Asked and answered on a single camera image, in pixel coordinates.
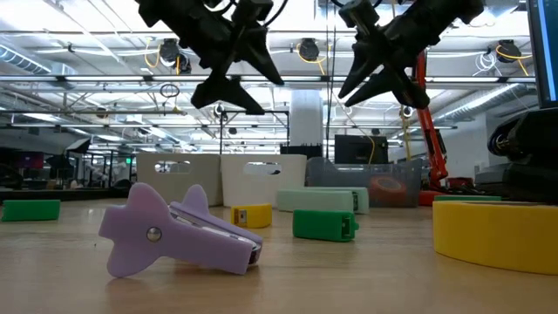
white wall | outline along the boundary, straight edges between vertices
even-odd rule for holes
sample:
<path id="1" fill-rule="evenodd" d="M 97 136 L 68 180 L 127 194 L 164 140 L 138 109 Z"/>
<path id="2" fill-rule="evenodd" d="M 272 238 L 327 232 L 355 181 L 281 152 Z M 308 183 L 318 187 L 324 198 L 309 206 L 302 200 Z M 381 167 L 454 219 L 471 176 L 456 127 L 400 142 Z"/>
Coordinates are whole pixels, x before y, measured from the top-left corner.
<path id="1" fill-rule="evenodd" d="M 482 113 L 474 121 L 460 122 L 457 130 L 442 131 L 442 138 L 447 150 L 447 171 L 450 177 L 474 178 L 475 166 L 490 166 L 490 153 L 487 149 L 487 116 Z M 423 142 L 413 142 L 411 154 L 423 154 L 426 147 Z M 390 151 L 390 160 L 405 158 L 405 149 Z"/>

white pillar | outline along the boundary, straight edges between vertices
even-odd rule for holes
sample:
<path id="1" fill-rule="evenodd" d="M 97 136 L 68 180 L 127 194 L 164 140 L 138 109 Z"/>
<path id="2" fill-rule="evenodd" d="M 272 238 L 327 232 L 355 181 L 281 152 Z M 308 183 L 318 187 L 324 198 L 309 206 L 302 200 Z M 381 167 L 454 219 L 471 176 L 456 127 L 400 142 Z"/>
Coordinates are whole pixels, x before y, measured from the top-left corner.
<path id="1" fill-rule="evenodd" d="M 293 90 L 290 102 L 290 145 L 323 143 L 323 101 L 319 90 Z"/>

clear plastic bin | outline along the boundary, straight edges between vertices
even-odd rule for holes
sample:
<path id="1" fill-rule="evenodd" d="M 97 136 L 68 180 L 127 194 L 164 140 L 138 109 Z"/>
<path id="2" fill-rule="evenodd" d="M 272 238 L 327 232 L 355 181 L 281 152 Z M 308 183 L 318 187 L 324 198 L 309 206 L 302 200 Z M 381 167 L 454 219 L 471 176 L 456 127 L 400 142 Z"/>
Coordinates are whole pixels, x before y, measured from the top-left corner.
<path id="1" fill-rule="evenodd" d="M 370 206 L 409 208 L 419 205 L 422 160 L 397 165 L 334 165 L 316 157 L 308 160 L 310 187 L 365 187 Z"/>

yellow block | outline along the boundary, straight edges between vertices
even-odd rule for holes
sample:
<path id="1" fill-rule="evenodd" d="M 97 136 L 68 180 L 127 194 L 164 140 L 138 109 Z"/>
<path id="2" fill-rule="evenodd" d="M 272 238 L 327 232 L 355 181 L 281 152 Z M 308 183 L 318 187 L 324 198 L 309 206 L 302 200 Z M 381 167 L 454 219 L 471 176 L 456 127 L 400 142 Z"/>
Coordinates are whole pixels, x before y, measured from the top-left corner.
<path id="1" fill-rule="evenodd" d="M 266 228 L 271 224 L 271 204 L 234 206 L 230 223 L 249 229 Z"/>
<path id="2" fill-rule="evenodd" d="M 558 207 L 435 201 L 434 248 L 470 263 L 558 275 Z"/>

green plastic piece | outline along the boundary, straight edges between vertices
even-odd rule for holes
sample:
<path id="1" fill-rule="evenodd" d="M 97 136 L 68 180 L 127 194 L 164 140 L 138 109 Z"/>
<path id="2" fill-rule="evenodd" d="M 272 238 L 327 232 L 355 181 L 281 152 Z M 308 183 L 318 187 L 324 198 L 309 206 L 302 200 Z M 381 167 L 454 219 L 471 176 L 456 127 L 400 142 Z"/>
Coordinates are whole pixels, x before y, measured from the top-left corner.
<path id="1" fill-rule="evenodd" d="M 293 236 L 304 239 L 349 242 L 355 238 L 355 215 L 344 211 L 295 210 Z"/>
<path id="2" fill-rule="evenodd" d="M 308 189 L 284 189 L 277 191 L 277 208 L 293 212 L 296 209 L 321 211 L 354 211 L 350 191 L 316 191 Z"/>
<path id="3" fill-rule="evenodd" d="M 484 195 L 437 195 L 434 201 L 501 201 L 499 196 Z"/>
<path id="4" fill-rule="evenodd" d="M 368 196 L 368 188 L 353 187 L 353 188 L 342 188 L 342 187 L 307 187 L 308 190 L 321 190 L 321 191 L 351 191 L 353 196 L 358 199 L 358 209 L 355 211 L 356 214 L 368 214 L 370 212 L 370 196 Z"/>
<path id="5" fill-rule="evenodd" d="M 3 222 L 35 222 L 57 220 L 59 200 L 4 201 Z"/>

